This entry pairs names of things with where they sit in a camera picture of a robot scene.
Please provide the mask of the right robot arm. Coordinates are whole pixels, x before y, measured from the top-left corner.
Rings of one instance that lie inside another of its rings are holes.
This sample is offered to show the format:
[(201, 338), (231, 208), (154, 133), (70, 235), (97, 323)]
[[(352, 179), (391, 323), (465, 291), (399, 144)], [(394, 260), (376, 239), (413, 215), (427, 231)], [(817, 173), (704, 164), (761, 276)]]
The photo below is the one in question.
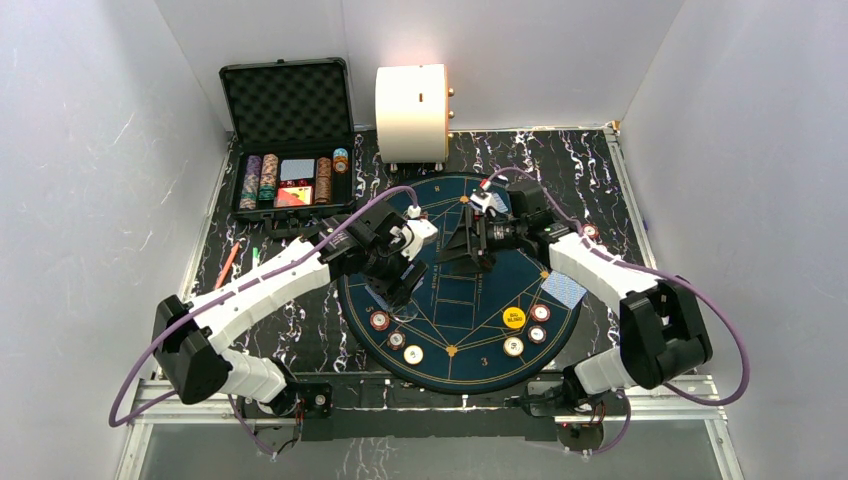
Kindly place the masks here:
[(483, 273), (493, 268), (497, 253), (520, 250), (601, 300), (620, 329), (617, 346), (566, 367), (559, 386), (527, 393), (514, 405), (528, 413), (549, 408), (587, 414), (609, 392), (653, 389), (712, 358), (698, 300), (681, 283), (619, 265), (537, 183), (508, 187), (508, 213), (497, 210), (489, 185), (483, 181), (474, 190), (437, 263)]

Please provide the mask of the yellow chips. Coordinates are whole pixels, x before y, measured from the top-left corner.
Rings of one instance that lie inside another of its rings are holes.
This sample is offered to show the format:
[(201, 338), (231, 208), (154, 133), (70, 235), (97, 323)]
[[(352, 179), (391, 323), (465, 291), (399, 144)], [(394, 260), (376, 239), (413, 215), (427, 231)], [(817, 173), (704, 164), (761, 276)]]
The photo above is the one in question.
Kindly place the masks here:
[(403, 360), (409, 365), (418, 365), (424, 358), (424, 351), (419, 345), (406, 346), (403, 351)]
[(525, 344), (519, 337), (511, 336), (503, 342), (503, 351), (508, 357), (518, 358), (524, 353), (524, 350)]

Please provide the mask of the brown chips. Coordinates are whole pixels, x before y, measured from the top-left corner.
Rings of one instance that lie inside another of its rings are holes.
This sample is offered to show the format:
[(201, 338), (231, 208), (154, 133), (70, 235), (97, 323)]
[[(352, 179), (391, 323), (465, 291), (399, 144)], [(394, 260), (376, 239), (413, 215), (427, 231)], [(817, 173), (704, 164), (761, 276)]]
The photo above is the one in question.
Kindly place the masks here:
[(541, 325), (532, 325), (527, 330), (527, 338), (533, 344), (543, 344), (547, 339), (547, 332)]
[(402, 331), (391, 332), (386, 339), (386, 345), (389, 349), (393, 351), (399, 351), (403, 349), (406, 345), (405, 334)]

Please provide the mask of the red poker chip stack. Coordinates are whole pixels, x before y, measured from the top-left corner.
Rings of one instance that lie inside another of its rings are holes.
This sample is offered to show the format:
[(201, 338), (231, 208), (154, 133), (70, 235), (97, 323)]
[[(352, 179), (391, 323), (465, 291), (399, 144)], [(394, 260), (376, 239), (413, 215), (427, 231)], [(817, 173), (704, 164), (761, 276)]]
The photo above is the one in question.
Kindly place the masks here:
[(590, 240), (597, 240), (599, 238), (599, 231), (595, 225), (584, 224), (582, 231)]

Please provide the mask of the red chips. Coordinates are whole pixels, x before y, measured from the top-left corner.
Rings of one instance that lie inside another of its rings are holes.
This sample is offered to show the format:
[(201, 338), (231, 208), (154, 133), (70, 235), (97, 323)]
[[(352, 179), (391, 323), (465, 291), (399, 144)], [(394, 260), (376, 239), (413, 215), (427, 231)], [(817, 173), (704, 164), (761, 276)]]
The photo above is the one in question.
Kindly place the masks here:
[(375, 331), (386, 330), (391, 322), (391, 317), (385, 311), (375, 311), (369, 317), (370, 327)]
[(529, 309), (529, 315), (535, 322), (543, 323), (551, 318), (551, 311), (545, 304), (535, 304)]

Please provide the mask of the clear dealer button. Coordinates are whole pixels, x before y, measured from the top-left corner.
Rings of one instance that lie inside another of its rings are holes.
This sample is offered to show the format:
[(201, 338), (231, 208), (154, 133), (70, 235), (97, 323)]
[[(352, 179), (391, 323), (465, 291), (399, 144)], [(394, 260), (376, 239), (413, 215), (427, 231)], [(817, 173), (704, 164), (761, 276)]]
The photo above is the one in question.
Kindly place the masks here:
[(407, 324), (418, 318), (419, 308), (414, 304), (407, 304), (391, 311), (392, 320), (399, 324)]

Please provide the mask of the blue playing card deck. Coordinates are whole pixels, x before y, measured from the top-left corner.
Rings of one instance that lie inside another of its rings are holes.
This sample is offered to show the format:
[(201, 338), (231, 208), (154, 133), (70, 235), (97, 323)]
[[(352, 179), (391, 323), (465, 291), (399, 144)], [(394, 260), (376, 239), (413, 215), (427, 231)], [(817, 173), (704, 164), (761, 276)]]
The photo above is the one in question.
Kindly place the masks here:
[(401, 280), (406, 284), (411, 284), (413, 287), (418, 285), (423, 276), (427, 273), (428, 267), (421, 261), (413, 262), (401, 275)]

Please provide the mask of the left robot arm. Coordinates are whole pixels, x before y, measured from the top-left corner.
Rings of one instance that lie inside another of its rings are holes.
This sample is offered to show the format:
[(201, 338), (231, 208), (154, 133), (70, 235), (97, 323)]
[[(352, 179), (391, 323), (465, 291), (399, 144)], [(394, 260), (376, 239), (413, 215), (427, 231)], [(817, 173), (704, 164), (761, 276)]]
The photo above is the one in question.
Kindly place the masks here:
[(257, 268), (199, 299), (161, 301), (153, 355), (186, 405), (227, 394), (286, 416), (302, 397), (302, 382), (282, 361), (237, 351), (233, 341), (296, 298), (347, 276), (362, 276), (387, 310), (404, 308), (427, 271), (417, 256), (438, 234), (415, 206), (401, 213), (377, 202), (324, 218)]

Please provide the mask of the yellow big blind button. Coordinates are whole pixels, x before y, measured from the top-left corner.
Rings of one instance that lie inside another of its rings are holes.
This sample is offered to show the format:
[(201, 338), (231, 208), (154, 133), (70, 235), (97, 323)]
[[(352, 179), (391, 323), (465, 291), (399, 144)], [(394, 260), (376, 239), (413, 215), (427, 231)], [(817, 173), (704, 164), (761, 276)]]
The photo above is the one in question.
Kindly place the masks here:
[(502, 312), (502, 322), (509, 329), (521, 329), (527, 322), (525, 312), (516, 306), (507, 307)]

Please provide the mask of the dealt card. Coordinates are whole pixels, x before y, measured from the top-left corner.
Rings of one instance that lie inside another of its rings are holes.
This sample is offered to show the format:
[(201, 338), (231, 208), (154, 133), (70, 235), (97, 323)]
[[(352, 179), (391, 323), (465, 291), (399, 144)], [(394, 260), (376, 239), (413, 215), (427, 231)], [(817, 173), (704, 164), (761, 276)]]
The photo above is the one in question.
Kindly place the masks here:
[(509, 212), (509, 207), (498, 193), (491, 193), (490, 196), (492, 197), (493, 208), (497, 212), (502, 214), (507, 214)]
[(541, 288), (556, 302), (568, 309), (574, 309), (585, 297), (587, 290), (572, 278), (560, 272), (550, 272), (542, 281)]

